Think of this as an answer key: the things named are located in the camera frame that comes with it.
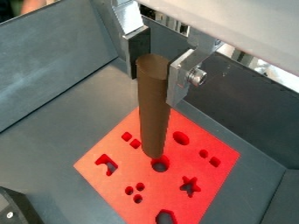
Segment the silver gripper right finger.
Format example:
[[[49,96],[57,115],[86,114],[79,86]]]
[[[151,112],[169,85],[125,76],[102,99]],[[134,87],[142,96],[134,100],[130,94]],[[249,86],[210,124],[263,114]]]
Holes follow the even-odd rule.
[[[187,42],[191,48],[169,66],[169,88],[166,102],[175,107],[189,93],[190,85],[198,87],[207,78],[202,62],[223,46],[223,42],[211,35],[190,28]]]

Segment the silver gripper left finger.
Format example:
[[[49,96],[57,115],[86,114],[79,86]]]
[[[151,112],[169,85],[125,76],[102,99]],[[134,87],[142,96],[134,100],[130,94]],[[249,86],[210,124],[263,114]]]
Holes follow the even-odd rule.
[[[127,74],[137,78],[137,59],[151,52],[151,29],[145,25],[137,0],[111,0]]]

